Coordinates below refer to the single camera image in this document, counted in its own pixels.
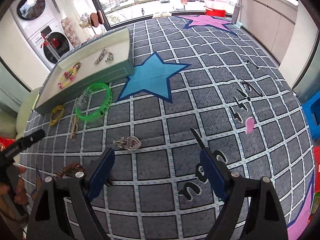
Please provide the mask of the beige ribbon hair clip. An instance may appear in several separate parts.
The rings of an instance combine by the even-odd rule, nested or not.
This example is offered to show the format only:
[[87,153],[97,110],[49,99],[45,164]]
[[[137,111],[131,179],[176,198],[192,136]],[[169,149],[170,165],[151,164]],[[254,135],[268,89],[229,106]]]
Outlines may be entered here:
[[70,136],[69,136],[69,138],[72,139],[73,141],[75,141],[76,133],[79,129],[78,122],[79,122],[79,118],[77,117],[77,115],[73,115],[72,116],[71,131],[70,131]]

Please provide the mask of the green translucent bangle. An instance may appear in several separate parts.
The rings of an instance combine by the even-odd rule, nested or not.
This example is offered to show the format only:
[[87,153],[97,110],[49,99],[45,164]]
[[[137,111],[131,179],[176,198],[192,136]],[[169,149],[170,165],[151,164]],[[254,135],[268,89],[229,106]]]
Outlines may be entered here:
[[109,85],[105,83],[94,83],[87,87],[76,99],[74,105],[75,116],[87,123],[101,121],[110,104],[113,95]]

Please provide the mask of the silver hair clip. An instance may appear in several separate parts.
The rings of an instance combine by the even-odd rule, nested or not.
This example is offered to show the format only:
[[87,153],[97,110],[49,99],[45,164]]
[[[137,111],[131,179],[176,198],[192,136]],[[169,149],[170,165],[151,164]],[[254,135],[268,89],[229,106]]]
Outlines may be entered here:
[[104,57],[105,55],[107,54],[108,50],[107,48],[103,48],[101,53],[99,54],[98,58],[96,59],[96,61],[94,62],[94,64],[98,64]]

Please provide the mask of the green jewelry tray box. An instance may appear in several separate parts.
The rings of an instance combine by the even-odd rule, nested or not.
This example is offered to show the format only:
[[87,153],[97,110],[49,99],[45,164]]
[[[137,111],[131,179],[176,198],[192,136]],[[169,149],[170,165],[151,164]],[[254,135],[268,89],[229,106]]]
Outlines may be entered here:
[[[98,64],[94,64],[105,47],[107,54]],[[76,63],[81,66],[74,80],[67,87],[59,88],[58,82],[63,73]],[[57,105],[77,98],[93,83],[110,83],[133,74],[132,37],[129,28],[120,27],[108,31],[63,55],[41,87],[35,111],[45,115]]]

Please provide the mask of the red cushion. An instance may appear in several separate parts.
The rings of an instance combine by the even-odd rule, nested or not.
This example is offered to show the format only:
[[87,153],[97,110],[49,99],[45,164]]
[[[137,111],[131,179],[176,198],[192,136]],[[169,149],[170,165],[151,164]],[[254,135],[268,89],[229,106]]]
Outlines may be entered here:
[[4,137],[0,137],[0,147],[1,147],[1,152],[5,150],[8,146],[13,144],[15,142],[14,139],[8,139]]

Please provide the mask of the blue plastic stool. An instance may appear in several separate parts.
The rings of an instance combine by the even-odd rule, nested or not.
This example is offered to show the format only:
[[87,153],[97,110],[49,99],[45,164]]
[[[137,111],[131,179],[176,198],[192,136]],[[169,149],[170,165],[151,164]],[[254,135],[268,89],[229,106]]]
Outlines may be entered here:
[[315,94],[306,103],[302,105],[304,114],[306,116],[311,137],[314,141],[319,139],[319,93]]

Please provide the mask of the white washing machine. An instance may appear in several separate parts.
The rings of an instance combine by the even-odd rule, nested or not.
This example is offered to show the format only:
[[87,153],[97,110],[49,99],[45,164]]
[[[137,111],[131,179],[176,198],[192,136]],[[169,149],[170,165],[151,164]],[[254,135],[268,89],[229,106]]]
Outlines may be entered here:
[[27,41],[50,71],[63,55],[73,49],[61,23],[56,20],[45,24]]

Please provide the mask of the white dryer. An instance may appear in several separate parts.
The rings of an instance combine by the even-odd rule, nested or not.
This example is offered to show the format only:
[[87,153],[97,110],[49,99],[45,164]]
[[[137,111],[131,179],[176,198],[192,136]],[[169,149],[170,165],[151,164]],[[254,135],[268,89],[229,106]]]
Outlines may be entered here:
[[14,0],[10,11],[18,28],[27,39],[57,19],[59,14],[53,0]]

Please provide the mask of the grey checked star rug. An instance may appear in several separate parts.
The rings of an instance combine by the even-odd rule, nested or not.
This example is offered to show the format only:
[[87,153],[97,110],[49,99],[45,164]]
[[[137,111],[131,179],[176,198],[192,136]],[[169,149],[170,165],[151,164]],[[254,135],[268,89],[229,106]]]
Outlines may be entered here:
[[[296,95],[264,51],[233,25],[225,32],[189,17],[137,22],[129,31],[135,65],[152,55],[185,64],[169,80],[172,101],[142,90],[119,100],[126,81],[115,81],[109,111],[80,122],[75,141],[74,101],[54,127],[49,114],[32,113],[26,132],[41,128],[47,136],[21,156],[27,194],[37,179],[72,162],[87,166],[110,147],[112,185],[92,205],[111,239],[204,239],[222,202],[204,176],[193,128],[232,172],[270,178],[291,236],[302,232],[312,202],[312,140]],[[139,149],[113,143],[129,136]]]

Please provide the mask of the slipper drying rack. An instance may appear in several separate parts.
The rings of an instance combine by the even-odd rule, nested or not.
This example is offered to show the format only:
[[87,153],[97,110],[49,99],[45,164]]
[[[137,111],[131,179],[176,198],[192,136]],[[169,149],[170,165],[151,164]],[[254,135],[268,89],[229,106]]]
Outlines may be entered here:
[[93,29],[93,32],[95,33],[94,29],[99,27],[99,25],[103,25],[104,23],[105,23],[105,21],[103,18],[103,14],[101,13],[100,10],[98,10],[97,12],[93,12],[90,15],[88,13],[84,13],[80,17],[79,26],[82,29],[91,28],[91,29]]

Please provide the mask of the white low cabinet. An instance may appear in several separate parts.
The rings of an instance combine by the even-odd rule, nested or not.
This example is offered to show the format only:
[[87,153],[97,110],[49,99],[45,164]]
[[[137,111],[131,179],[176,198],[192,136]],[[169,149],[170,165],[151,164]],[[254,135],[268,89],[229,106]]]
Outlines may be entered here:
[[289,47],[298,4],[287,0],[241,0],[240,22],[281,62]]

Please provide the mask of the red bucket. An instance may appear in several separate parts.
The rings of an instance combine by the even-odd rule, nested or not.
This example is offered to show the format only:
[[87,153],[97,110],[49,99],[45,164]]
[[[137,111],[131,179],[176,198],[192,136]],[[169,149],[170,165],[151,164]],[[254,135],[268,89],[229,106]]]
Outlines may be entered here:
[[212,8],[206,7],[206,15],[214,16],[214,17],[225,17],[226,11],[221,9],[212,9]]

